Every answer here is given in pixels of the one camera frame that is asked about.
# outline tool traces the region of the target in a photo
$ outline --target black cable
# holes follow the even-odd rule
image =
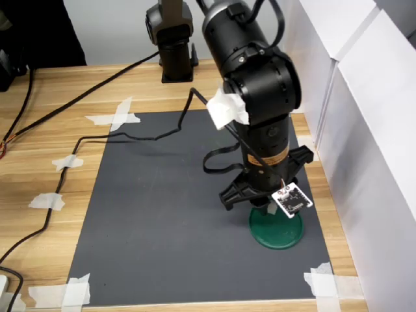
[[[190,90],[189,90],[189,96],[188,96],[188,99],[187,99],[187,102],[186,102],[186,104],[185,104],[185,107],[183,108],[183,110],[182,110],[182,113],[181,113],[181,115],[180,115],[180,117],[179,117],[179,120],[178,120],[178,122],[177,122],[177,127],[176,127],[176,129],[173,129],[173,130],[170,130],[170,131],[168,131],[168,132],[166,132],[166,133],[163,133],[163,134],[161,134],[161,135],[158,135],[158,136],[155,136],[155,137],[142,137],[142,138],[139,138],[139,137],[135,137],[135,136],[131,136],[131,135],[128,135],[127,133],[125,133],[125,132],[120,132],[120,133],[113,133],[113,134],[110,134],[110,135],[99,135],[99,136],[82,136],[78,141],[77,141],[77,143],[76,143],[76,145],[75,145],[75,147],[74,147],[74,149],[73,149],[73,151],[72,151],[72,154],[73,155],[75,155],[76,153],[77,153],[77,150],[78,150],[78,148],[79,148],[79,146],[80,146],[80,144],[81,144],[81,142],[83,141],[83,140],[92,140],[92,139],[100,139],[100,138],[114,138],[114,137],[120,137],[120,136],[125,136],[125,137],[127,137],[127,138],[129,138],[129,139],[131,139],[131,140],[136,140],[136,141],[158,141],[158,140],[160,140],[161,138],[166,138],[166,137],[169,137],[170,135],[173,135],[173,134],[175,134],[175,133],[178,133],[178,132],[180,132],[180,130],[182,130],[182,122],[183,122],[183,119],[185,118],[185,115],[187,114],[187,112],[188,112],[188,109],[189,109],[189,107],[190,107],[190,104],[191,104],[191,102],[192,102],[192,99],[193,99],[193,97],[194,97],[194,95],[204,104],[204,105],[206,105],[207,103],[208,103],[208,101],[195,89],[195,88],[191,88]],[[272,174],[276,174],[277,176],[279,176],[275,171],[274,171],[274,169],[272,168],[272,167],[270,167],[260,156],[258,156],[258,154],[239,136],[239,134],[231,127],[231,126],[229,126],[229,125],[226,125],[226,129],[242,144],[242,145],[244,145],[245,147],[246,147],[246,149],[254,156],[254,158],[259,162],[259,163],[261,163],[267,170],[269,170]],[[62,170],[62,172],[61,172],[61,174],[60,174],[60,179],[59,179],[59,182],[58,182],[58,186],[57,186],[57,189],[56,189],[56,191],[55,191],[55,193],[59,193],[60,192],[60,190],[61,190],[61,188],[62,188],[62,186],[63,186],[63,184],[64,184],[64,180],[65,180],[65,175],[66,175],[66,172],[68,171],[68,167],[64,167],[64,169]],[[0,264],[20,245],[20,244],[22,244],[22,243],[24,243],[25,241],[27,241],[28,239],[30,239],[30,238],[32,238],[32,237],[34,237],[34,236],[36,236],[36,235],[38,235],[38,234],[41,234],[42,232],[44,232],[46,229],[47,229],[47,227],[48,227],[48,225],[49,225],[49,221],[51,220],[51,214],[52,214],[52,208],[49,208],[48,210],[47,210],[47,214],[46,214],[46,218],[45,218],[45,222],[44,222],[44,225],[42,226],[42,228],[40,228],[39,230],[37,230],[37,231],[35,231],[35,232],[33,232],[33,233],[31,233],[31,234],[29,234],[29,235],[27,235],[26,237],[24,237],[24,238],[22,238],[21,240],[19,240],[17,243],[15,243],[3,256],[2,256],[2,258],[0,258]],[[12,271],[11,269],[9,269],[9,268],[3,268],[3,267],[1,267],[2,269],[4,269],[4,270],[6,270],[6,272],[10,272],[10,273],[12,273],[12,272],[14,272],[14,271]],[[13,308],[13,305],[14,305],[14,301],[15,301],[15,299],[16,299],[16,297],[17,297],[17,295],[18,295],[18,293],[20,292],[20,289],[21,289],[21,285],[23,285],[23,276],[21,276],[20,274],[18,274],[17,272],[14,272],[14,273],[12,273],[12,274],[14,274],[15,276],[17,276],[18,278],[19,278],[19,280],[20,280],[20,283],[19,283],[19,287],[18,287],[18,289],[16,289],[16,292],[14,293],[14,295],[13,295],[13,297],[12,297],[12,300],[10,301],[10,303],[9,303],[9,306],[8,306],[8,312],[9,311],[12,311],[12,308]]]
[[[24,132],[36,127],[37,125],[40,125],[40,124],[44,123],[45,121],[51,119],[52,117],[56,116],[60,112],[65,111],[67,108],[76,104],[78,101],[80,101],[83,98],[85,98],[86,96],[90,95],[92,92],[100,89],[102,86],[106,85],[107,83],[110,83],[111,81],[115,80],[116,78],[119,78],[119,76],[127,73],[129,70],[132,70],[133,68],[141,65],[142,63],[148,61],[149,59],[152,59],[153,57],[155,57],[158,54],[159,54],[159,52],[156,52],[156,53],[150,55],[149,57],[146,57],[146,58],[144,58],[144,59],[142,59],[138,62],[135,62],[132,65],[129,65],[128,67],[120,70],[118,73],[115,73],[113,76],[105,79],[104,81],[100,82],[99,84],[97,84],[97,85],[93,86],[92,88],[88,89],[87,91],[82,93],[80,96],[77,96],[75,99],[69,101],[67,104],[55,109],[54,111],[50,112],[49,114],[45,115],[44,117],[40,118],[39,120],[35,121],[34,123],[28,125],[27,127],[24,127],[22,130],[19,130],[16,133],[16,136],[21,135],[22,133],[24,133]]]
[[[205,99],[195,88],[191,88],[190,92],[192,94],[195,94],[195,96],[206,106],[208,101],[207,99]],[[232,128],[232,126],[230,125],[226,125],[225,128],[228,130],[228,132],[231,133],[231,135],[233,137],[235,137],[242,145],[244,145],[244,147],[253,155],[253,157],[259,162],[261,163],[261,165],[263,167],[265,167],[265,169],[267,169],[272,175],[277,176],[278,178],[281,179],[280,175],[270,166],[268,165],[263,158],[261,158],[252,148],[250,145],[247,144],[246,141],[244,141],[239,134],[236,132],[236,130],[234,130],[234,128]]]
[[[260,8],[262,7],[264,2],[265,0],[256,0],[251,15],[248,19],[246,19],[245,21],[243,20],[242,22],[245,24],[253,23],[259,15]],[[272,5],[273,11],[276,15],[276,19],[278,20],[278,33],[276,34],[274,41],[270,45],[270,47],[276,47],[279,44],[280,40],[283,38],[283,34],[285,33],[285,16],[283,15],[283,12],[276,0],[269,0],[269,2]]]
[[[226,148],[218,148],[216,150],[210,151],[204,158],[203,158],[203,162],[202,162],[202,166],[203,166],[203,171],[206,174],[226,174],[232,170],[244,170],[245,167],[243,164],[231,164],[226,168],[222,168],[222,169],[212,169],[212,168],[208,168],[206,167],[206,163],[209,159],[211,159],[212,157],[215,157],[217,155],[222,155],[222,154],[227,154],[227,153],[231,153],[233,151],[237,151],[240,148],[240,142],[237,142],[235,145],[233,146],[228,146]]]
[[[21,107],[21,109],[19,111],[19,114],[17,115],[17,117],[14,120],[13,124],[11,125],[10,129],[7,131],[5,137],[3,138],[3,142],[6,142],[6,140],[9,138],[9,136],[12,134],[15,126],[18,124],[21,116],[23,115],[23,113],[24,113],[24,111],[25,111],[25,109],[27,107],[27,104],[29,102],[29,98],[30,98],[31,93],[32,93],[33,79],[34,79],[34,71],[35,71],[35,69],[34,68],[31,68],[30,74],[29,74],[29,87],[27,89],[25,101],[23,101],[23,105],[22,105],[22,107]]]

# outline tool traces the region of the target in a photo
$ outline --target black cylinder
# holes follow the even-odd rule
[[[159,53],[163,66],[163,82],[192,80],[192,65],[187,42],[160,45]]]
[[[205,41],[222,77],[241,65],[239,59],[249,44],[256,42],[267,46],[266,38],[257,22],[248,25],[239,23],[239,17],[234,16],[238,12],[249,16],[251,10],[243,1],[220,2],[210,9],[203,23]]]

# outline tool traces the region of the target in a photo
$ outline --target white cardboard box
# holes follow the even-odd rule
[[[335,71],[319,155],[370,311],[416,311],[416,51],[381,12]]]
[[[302,110],[314,141],[320,133],[337,62],[379,10],[373,0],[294,0],[284,51],[302,84]]]

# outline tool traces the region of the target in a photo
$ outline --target small white circuit board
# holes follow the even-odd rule
[[[313,202],[294,183],[273,193],[272,198],[288,218],[293,218],[302,208],[313,206]]]

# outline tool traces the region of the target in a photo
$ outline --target white panel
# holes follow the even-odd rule
[[[293,1],[286,52],[292,58],[302,85],[302,108],[313,140],[335,61],[330,58],[299,0]]]
[[[255,0],[247,0],[250,7]],[[279,0],[287,16],[291,0]],[[64,0],[75,32],[89,65],[132,63],[157,51],[151,44],[144,19],[157,0]],[[195,0],[185,1],[192,12],[194,34],[200,59],[211,59],[202,34],[203,13]],[[277,21],[270,3],[265,1],[258,22],[269,42],[277,33]]]
[[[319,155],[369,310],[416,311],[416,221],[339,70]]]
[[[339,68],[416,217],[416,51],[381,12]]]
[[[369,14],[373,0],[300,0],[329,55],[337,54]]]

